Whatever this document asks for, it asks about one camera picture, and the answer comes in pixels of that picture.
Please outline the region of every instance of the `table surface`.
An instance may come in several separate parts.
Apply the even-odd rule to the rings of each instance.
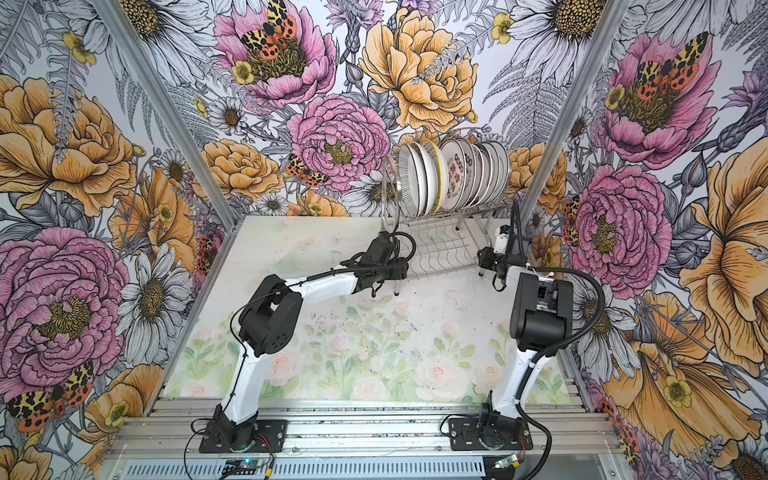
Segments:
[[[376,218],[248,217],[168,377],[163,395],[222,397],[238,355],[229,321],[261,280],[317,273],[364,251]],[[479,402],[500,380],[515,341],[511,296],[477,269],[404,282],[302,309],[272,359],[262,399]],[[570,402],[555,360],[530,403]]]

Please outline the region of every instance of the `white plate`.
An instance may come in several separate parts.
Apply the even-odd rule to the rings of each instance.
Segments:
[[[498,152],[499,167],[501,168],[500,171],[502,173],[507,172],[506,175],[499,175],[501,188],[496,194],[496,199],[498,199],[502,197],[507,191],[507,186],[509,185],[509,177],[512,175],[512,164],[509,162],[509,153],[507,153],[507,149],[504,148],[504,145],[498,143],[497,141],[491,141],[489,143]]]
[[[480,155],[480,149],[477,145],[470,144],[470,147],[472,147],[472,155],[475,158],[475,181],[472,182],[472,192],[469,194],[467,205],[474,207],[480,201],[479,195],[482,195],[480,185],[482,185],[483,177],[488,176],[488,168],[483,164],[482,155]]]
[[[445,203],[445,199],[448,198],[448,162],[445,161],[445,157],[443,157],[437,145],[433,144],[431,140],[424,140],[420,146],[429,152],[429,156],[432,157],[437,168],[438,190],[435,199],[435,209],[432,211],[432,214],[436,214],[443,203]]]
[[[419,217],[424,214],[424,211],[427,208],[427,170],[424,167],[422,152],[416,146],[414,146],[414,144],[405,145],[404,148],[410,150],[411,158],[413,158],[413,163],[416,168],[416,179],[419,185],[419,204],[417,205],[417,212],[414,217]]]
[[[466,180],[464,152],[455,140],[445,142],[439,150],[448,164],[448,194],[442,204],[442,209],[449,212],[458,206],[458,201],[464,193],[464,181]]]
[[[402,188],[402,207],[409,217],[419,215],[419,173],[416,169],[416,161],[411,149],[407,145],[400,147],[397,156],[397,171],[400,176]]]
[[[488,198],[493,194],[493,190],[496,188],[496,172],[498,171],[498,163],[496,162],[495,155],[491,157],[488,154],[488,149],[483,144],[477,144],[480,150],[480,158],[482,159],[483,168],[487,171],[487,174],[483,175],[483,180],[480,183],[480,190],[478,190],[478,205],[483,205],[488,202]]]
[[[464,140],[463,138],[459,138],[456,140],[459,147],[462,149],[462,153],[464,155],[464,165],[465,165],[465,172],[464,172],[464,190],[462,191],[461,197],[458,199],[458,203],[456,204],[456,209],[460,210],[467,206],[469,201],[471,200],[472,195],[472,185],[475,182],[475,154],[472,152],[472,145]]]
[[[496,165],[496,178],[495,178],[496,182],[494,182],[491,195],[486,200],[488,203],[493,203],[498,199],[498,196],[502,193],[502,189],[504,188],[504,182],[506,181],[508,176],[508,169],[504,165],[503,160],[501,159],[501,156],[499,154],[499,151],[496,149],[495,145],[490,143],[484,143],[483,147],[485,147],[485,150],[488,152],[488,155],[491,157],[491,161],[493,161]]]
[[[425,147],[417,143],[413,143],[411,146],[419,149],[419,153],[421,154],[424,163],[424,170],[426,171],[427,199],[424,211],[420,214],[431,215],[435,209],[434,207],[440,192],[440,180],[437,174],[437,167],[435,166],[435,161],[432,159],[432,156],[429,155],[429,152]]]

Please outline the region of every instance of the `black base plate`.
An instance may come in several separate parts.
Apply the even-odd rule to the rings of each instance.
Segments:
[[[283,451],[283,440],[285,439],[286,420],[256,420],[256,430],[270,443],[273,453]],[[269,449],[264,443],[256,438],[256,441],[243,453],[263,453]],[[232,450],[226,442],[222,440],[219,430],[216,428],[216,422],[211,420],[205,427],[203,441],[200,442],[200,453],[232,453]]]
[[[492,429],[489,433],[483,435],[482,441],[485,445],[480,442],[477,417],[449,419],[448,427],[449,435],[451,436],[451,450],[455,452],[490,450],[486,445],[495,447],[502,439],[504,440],[504,445],[494,450],[522,450],[520,439],[522,439],[526,450],[533,448],[533,440],[531,440],[531,433],[528,432],[527,423],[522,424],[519,434]]]

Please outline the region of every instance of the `floral wallpaper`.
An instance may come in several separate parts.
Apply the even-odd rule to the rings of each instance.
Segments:
[[[0,6],[0,477],[88,480],[224,233],[93,8]]]
[[[572,348],[634,477],[766,478],[768,3],[630,13],[525,229],[540,265],[602,283]],[[540,149],[511,151],[510,191]],[[583,325],[596,297],[569,280]]]

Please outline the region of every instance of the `metal dish rack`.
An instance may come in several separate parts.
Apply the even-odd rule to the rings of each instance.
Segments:
[[[466,207],[447,213],[422,217],[406,217],[401,214],[400,184],[397,163],[391,156],[382,162],[382,203],[386,205],[389,186],[395,193],[395,214],[390,217],[382,208],[382,229],[410,233],[416,240],[416,254],[410,261],[408,280],[417,280],[441,273],[457,272],[477,266],[477,252],[492,246],[488,228],[494,213],[512,206],[512,200],[502,193],[495,202]],[[411,251],[408,242],[402,243],[403,256]],[[399,282],[395,282],[395,294]]]

